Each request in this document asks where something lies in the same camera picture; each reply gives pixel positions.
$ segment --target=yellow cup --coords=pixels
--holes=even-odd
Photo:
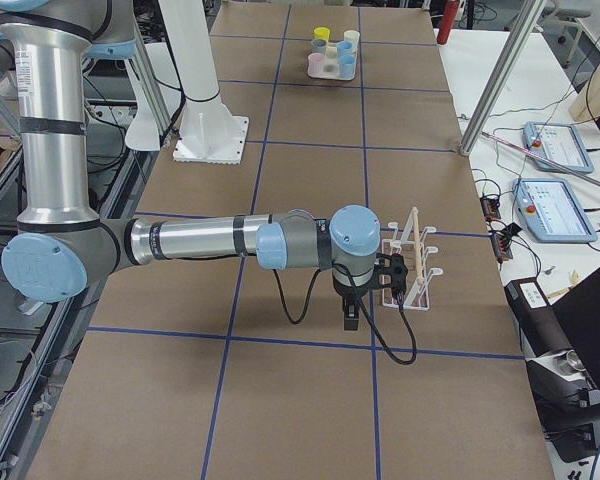
[[[329,35],[331,35],[331,30],[329,30],[327,27],[316,27],[313,29],[313,38],[318,38],[328,42]]]

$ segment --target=chair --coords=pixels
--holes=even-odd
[[[567,55],[567,59],[562,63],[564,68],[567,68],[571,60],[573,60],[578,42],[580,41],[580,37],[582,37],[582,25],[576,19],[591,16],[592,7],[587,3],[589,2],[583,2],[582,0],[549,0],[542,11],[540,20],[538,20],[538,25],[541,27],[547,25],[562,25],[564,27],[562,34],[558,37],[559,44],[566,42],[566,34],[569,28],[576,29],[569,55]],[[518,15],[513,17],[505,27],[505,30],[510,30],[517,18]]]

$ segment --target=table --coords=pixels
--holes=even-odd
[[[318,23],[361,31],[356,80],[305,75]],[[242,164],[164,152],[137,213],[358,203],[386,225],[417,205],[445,270],[431,310],[408,312],[420,358],[399,367],[368,328],[344,332],[328,274],[292,327],[251,260],[120,272],[29,478],[552,478],[428,15],[229,3],[212,44],[223,101],[250,117]],[[293,310],[311,274],[283,272]],[[396,312],[373,309],[403,345]]]
[[[454,30],[449,42],[440,47],[440,55],[447,73],[454,106],[458,116],[471,116],[478,99],[484,89],[489,74],[496,63],[507,34],[504,32],[463,31]],[[505,88],[500,95],[493,114],[500,114],[508,110],[544,107],[552,104],[567,95],[565,100],[557,105],[542,110],[511,112],[506,115],[492,116],[484,130],[492,132],[494,129],[522,127],[527,121],[545,122],[552,116],[555,123],[573,123],[569,115],[569,106],[575,99],[569,79],[564,74],[562,67],[555,59],[549,46],[539,33],[530,36],[520,59],[514,67]],[[461,128],[467,124],[461,121]],[[587,148],[600,147],[600,132],[593,122],[578,125],[578,130]],[[500,130],[498,136],[508,139],[518,145],[522,144],[520,131]],[[500,147],[500,164],[511,171],[499,167],[495,160],[497,149],[490,140],[481,138],[470,155],[471,166],[475,168],[475,179],[488,178],[496,181],[503,191],[511,191],[511,185],[517,178],[515,172],[521,172],[525,177],[555,178],[556,175],[566,178],[574,187],[576,195],[584,208],[600,206],[600,189],[575,177],[561,174],[541,172],[533,164],[523,164],[524,156],[506,147]],[[590,154],[594,163],[595,172],[590,176],[600,180],[600,152]],[[482,183],[477,184],[478,193],[482,193]],[[487,193],[493,193],[494,187],[488,185]],[[512,195],[506,194],[501,198],[500,207],[503,221],[510,223],[512,220],[524,225],[517,213],[513,215]],[[600,212],[588,214],[594,226],[600,222]],[[581,279],[586,278],[600,267],[600,253],[591,250],[586,245],[556,245],[540,244],[526,232],[520,236],[526,239],[533,250],[542,259],[543,270],[553,270],[550,274],[542,273],[538,282],[545,293],[556,292],[570,285],[569,275],[576,270]],[[600,234],[596,246],[600,248]],[[529,252],[519,245],[512,247],[514,260],[505,262],[500,272],[502,284],[516,278],[535,276],[533,258]],[[560,296],[550,298],[553,303]],[[577,462],[565,464],[558,457],[552,446],[548,445],[556,478],[566,478],[571,471],[583,470]],[[584,467],[585,478],[588,477],[589,467]],[[596,470],[596,480],[600,480],[600,463]]]

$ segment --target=cup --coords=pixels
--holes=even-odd
[[[358,42],[360,41],[360,32],[357,30],[347,30],[344,32],[344,40],[351,44],[354,52],[358,50]]]
[[[309,55],[309,69],[307,73],[310,77],[319,77],[324,68],[324,55],[322,53],[312,53]]]
[[[313,38],[318,38],[320,40],[328,42],[329,35],[331,35],[331,30],[327,27],[316,27],[313,29]]]
[[[321,53],[326,55],[327,53],[327,41],[322,38],[314,38],[311,40],[311,51],[313,53]]]
[[[353,55],[342,55],[338,57],[340,67],[339,76],[343,80],[352,80],[356,76],[356,57]]]
[[[336,43],[336,48],[338,49],[338,58],[343,55],[351,55],[353,51],[351,43],[347,42],[346,40]]]

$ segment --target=blue cup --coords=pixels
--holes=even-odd
[[[342,55],[338,58],[338,65],[340,66],[340,78],[351,80],[356,76],[356,57],[353,55]]]
[[[351,42],[347,42],[346,40],[336,43],[336,48],[338,49],[338,58],[343,55],[351,55],[353,52],[353,45],[351,45]]]

